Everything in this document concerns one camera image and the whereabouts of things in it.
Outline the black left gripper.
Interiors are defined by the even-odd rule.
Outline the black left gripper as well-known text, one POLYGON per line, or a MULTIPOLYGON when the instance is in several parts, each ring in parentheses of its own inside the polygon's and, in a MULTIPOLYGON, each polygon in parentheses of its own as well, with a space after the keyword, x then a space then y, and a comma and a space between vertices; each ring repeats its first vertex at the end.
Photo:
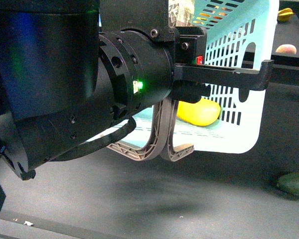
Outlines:
POLYGON ((170 26, 166 0, 102 0, 100 18, 99 56, 112 84, 115 120, 168 96, 197 103, 210 96, 210 84, 252 91, 268 87, 273 60, 264 60, 259 70, 201 65, 206 29, 170 26))

